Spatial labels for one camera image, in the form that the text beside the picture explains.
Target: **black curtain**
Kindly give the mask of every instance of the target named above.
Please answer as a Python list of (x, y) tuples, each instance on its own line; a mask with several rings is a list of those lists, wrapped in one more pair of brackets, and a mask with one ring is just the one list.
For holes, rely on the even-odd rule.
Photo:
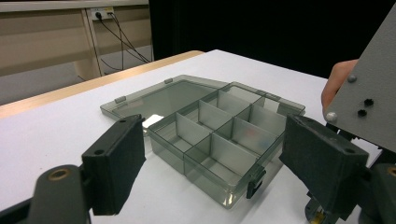
[(222, 49), (318, 77), (357, 59), (394, 0), (149, 0), (156, 60)]

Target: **hand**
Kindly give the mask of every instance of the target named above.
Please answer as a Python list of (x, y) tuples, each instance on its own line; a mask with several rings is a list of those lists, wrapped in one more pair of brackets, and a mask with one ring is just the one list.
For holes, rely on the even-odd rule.
[(323, 113), (329, 104), (332, 102), (335, 94), (340, 90), (341, 85), (348, 77), (349, 73), (353, 70), (358, 60), (351, 60), (346, 62), (337, 63), (332, 67), (329, 80), (321, 94), (322, 110)]

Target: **screw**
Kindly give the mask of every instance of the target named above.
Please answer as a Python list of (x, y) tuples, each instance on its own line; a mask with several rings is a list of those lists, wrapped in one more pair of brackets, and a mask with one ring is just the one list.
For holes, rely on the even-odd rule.
[(337, 120), (337, 114), (334, 113), (334, 112), (327, 113), (326, 120), (327, 121), (336, 121)]
[(364, 105), (365, 106), (370, 106), (370, 105), (373, 105), (373, 104), (374, 104), (374, 100), (373, 99), (366, 99), (364, 101)]
[(358, 116), (360, 118), (362, 118), (362, 117), (364, 117), (366, 115), (367, 115), (367, 111), (366, 110), (361, 109), (361, 110), (358, 111)]
[(352, 83), (352, 82), (355, 82), (357, 79), (358, 79), (358, 78), (357, 78), (356, 76), (350, 75), (349, 77), (347, 77), (346, 80), (347, 80), (349, 83)]

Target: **gray metal plate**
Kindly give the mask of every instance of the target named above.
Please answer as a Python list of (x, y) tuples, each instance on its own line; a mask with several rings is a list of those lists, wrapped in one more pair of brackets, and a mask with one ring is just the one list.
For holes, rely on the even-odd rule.
[[(359, 62), (328, 107), (330, 122), (378, 146), (396, 152), (396, 6), (385, 18)], [(372, 99), (373, 105), (365, 105)], [(365, 116), (358, 111), (365, 110)]]

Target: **transparent plastic organizer box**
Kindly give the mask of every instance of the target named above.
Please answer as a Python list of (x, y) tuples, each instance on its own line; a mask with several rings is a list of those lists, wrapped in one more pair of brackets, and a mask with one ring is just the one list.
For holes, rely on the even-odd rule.
[(240, 83), (178, 76), (101, 106), (113, 119), (163, 119), (145, 132), (152, 150), (225, 208), (274, 178), (286, 115), (304, 106)]

